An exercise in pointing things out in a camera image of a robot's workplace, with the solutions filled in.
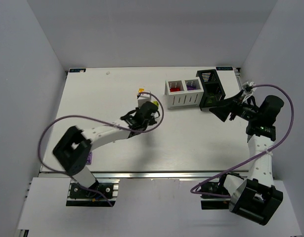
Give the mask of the red lego brick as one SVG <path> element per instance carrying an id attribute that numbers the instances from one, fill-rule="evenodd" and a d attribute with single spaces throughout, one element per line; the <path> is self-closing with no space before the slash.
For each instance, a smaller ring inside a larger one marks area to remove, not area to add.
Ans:
<path id="1" fill-rule="evenodd" d="M 170 88 L 171 93 L 180 92 L 180 91 L 183 91 L 183 89 L 181 89 L 180 87 Z"/>

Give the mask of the green long lego brick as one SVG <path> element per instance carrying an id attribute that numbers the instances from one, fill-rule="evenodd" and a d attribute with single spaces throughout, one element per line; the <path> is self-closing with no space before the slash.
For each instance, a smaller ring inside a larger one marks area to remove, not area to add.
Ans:
<path id="1" fill-rule="evenodd" d="M 220 100 L 220 94 L 213 94 L 209 93 L 207 97 L 206 104 L 207 105 L 214 105 Z"/>

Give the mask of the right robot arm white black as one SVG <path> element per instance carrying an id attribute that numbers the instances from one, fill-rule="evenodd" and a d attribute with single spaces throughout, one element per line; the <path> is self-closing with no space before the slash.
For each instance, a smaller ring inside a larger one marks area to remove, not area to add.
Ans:
<path id="1" fill-rule="evenodd" d="M 274 186 L 272 176 L 272 153 L 269 149 L 276 140 L 274 123 L 284 102 L 277 96 L 268 95 L 260 106 L 252 96 L 241 90 L 235 96 L 221 100 L 210 112 L 221 121 L 240 117 L 248 122 L 246 134 L 250 156 L 258 157 L 250 162 L 247 178 L 235 172 L 222 175 L 214 188 L 219 194 L 230 195 L 230 212 L 266 225 L 283 201 L 283 193 Z"/>

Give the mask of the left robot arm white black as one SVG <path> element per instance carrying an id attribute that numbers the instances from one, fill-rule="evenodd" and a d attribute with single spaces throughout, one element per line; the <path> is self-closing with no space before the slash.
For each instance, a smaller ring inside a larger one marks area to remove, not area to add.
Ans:
<path id="1" fill-rule="evenodd" d="M 103 125 L 88 130 L 71 126 L 58 141 L 52 154 L 66 173 L 81 186 L 96 190 L 99 182 L 86 167 L 88 155 L 101 146 L 141 134 L 157 123 L 154 115 L 158 113 L 158 106 L 147 101 L 111 126 Z"/>

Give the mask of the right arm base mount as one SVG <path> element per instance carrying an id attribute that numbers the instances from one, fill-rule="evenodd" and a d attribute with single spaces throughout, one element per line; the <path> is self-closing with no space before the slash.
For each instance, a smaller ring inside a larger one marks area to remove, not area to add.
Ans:
<path id="1" fill-rule="evenodd" d="M 207 182 L 202 185 L 200 192 L 202 210 L 227 210 L 230 197 L 236 189 L 244 182 L 244 178 L 238 173 L 228 172 L 222 175 L 217 182 Z"/>

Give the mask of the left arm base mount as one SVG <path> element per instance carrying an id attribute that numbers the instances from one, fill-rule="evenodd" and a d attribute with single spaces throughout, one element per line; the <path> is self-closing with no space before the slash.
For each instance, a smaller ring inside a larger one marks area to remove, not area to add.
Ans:
<path id="1" fill-rule="evenodd" d="M 71 181 L 66 199 L 68 207 L 113 207 L 118 196 L 119 182 L 98 180 L 94 188 L 97 192 L 88 191 Z"/>

